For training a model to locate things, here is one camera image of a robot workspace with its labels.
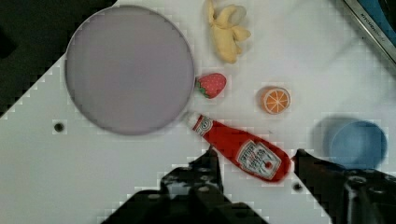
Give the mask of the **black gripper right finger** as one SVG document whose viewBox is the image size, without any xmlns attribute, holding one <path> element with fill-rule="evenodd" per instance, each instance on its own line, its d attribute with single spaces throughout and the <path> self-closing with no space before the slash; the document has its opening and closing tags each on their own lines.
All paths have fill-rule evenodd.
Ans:
<svg viewBox="0 0 396 224">
<path fill-rule="evenodd" d="M 347 169 L 303 149 L 292 157 L 294 173 L 332 224 L 396 224 L 396 179 L 375 169 Z"/>
</svg>

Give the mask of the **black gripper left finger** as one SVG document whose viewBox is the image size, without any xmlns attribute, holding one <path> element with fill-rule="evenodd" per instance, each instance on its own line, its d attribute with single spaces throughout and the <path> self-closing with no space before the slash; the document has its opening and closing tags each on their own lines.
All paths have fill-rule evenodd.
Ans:
<svg viewBox="0 0 396 224">
<path fill-rule="evenodd" d="M 102 224 L 268 224 L 223 193 L 219 157 L 211 147 L 165 175 L 158 190 L 135 193 Z"/>
</svg>

